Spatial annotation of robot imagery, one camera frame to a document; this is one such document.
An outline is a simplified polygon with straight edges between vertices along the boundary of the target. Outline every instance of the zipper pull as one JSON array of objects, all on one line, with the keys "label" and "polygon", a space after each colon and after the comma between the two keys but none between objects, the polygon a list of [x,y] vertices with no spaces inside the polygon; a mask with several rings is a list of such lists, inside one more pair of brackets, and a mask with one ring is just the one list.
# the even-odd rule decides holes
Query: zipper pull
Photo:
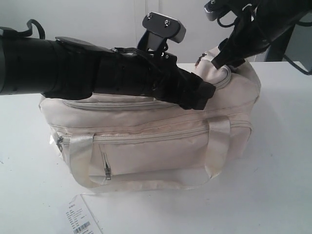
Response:
[{"label": "zipper pull", "polygon": [[57,144],[57,147],[58,147],[58,149],[59,149],[59,151],[63,151],[63,147],[62,147],[62,142],[63,142],[63,140],[64,140],[64,138],[61,136],[61,137],[59,137],[58,138],[58,140],[57,140],[57,142],[56,142],[56,144]]},{"label": "zipper pull", "polygon": [[107,167],[106,165],[106,168],[104,169],[105,170],[105,177],[106,177],[106,180],[111,180],[112,179],[112,170]]}]

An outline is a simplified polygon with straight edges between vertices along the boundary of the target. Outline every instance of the paper tag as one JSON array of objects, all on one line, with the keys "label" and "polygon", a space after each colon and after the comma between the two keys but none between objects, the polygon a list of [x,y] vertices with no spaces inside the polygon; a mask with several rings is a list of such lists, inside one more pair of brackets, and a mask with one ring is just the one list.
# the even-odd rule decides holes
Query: paper tag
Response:
[{"label": "paper tag", "polygon": [[62,210],[66,234],[102,234],[81,195],[77,195]]}]

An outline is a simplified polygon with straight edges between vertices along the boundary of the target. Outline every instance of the black cylinder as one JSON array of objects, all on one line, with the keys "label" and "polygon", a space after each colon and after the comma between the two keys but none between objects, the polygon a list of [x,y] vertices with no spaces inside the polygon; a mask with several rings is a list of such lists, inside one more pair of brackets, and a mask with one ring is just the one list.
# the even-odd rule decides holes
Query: black cylinder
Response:
[{"label": "black cylinder", "polygon": [[0,95],[45,93],[58,78],[58,58],[50,41],[0,39]]}]

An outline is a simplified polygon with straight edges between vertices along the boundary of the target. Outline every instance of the bag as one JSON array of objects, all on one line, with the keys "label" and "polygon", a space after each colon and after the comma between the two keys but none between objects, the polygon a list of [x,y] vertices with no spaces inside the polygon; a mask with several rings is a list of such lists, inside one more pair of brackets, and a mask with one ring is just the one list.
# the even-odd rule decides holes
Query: bag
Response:
[{"label": "bag", "polygon": [[151,175],[205,168],[208,181],[227,158],[241,156],[261,85],[248,62],[235,72],[227,66],[216,70],[211,60],[217,53],[205,53],[194,71],[216,86],[203,111],[150,97],[44,99],[40,109],[74,179],[86,188],[105,185],[110,191],[191,189],[197,185]]}]

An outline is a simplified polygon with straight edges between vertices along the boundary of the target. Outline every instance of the screw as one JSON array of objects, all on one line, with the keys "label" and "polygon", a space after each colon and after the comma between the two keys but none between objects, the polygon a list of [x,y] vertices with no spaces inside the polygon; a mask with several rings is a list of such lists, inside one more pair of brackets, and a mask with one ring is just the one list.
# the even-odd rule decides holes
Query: screw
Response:
[{"label": "screw", "polygon": [[165,26],[168,27],[171,24],[171,22],[169,20],[165,20]]}]

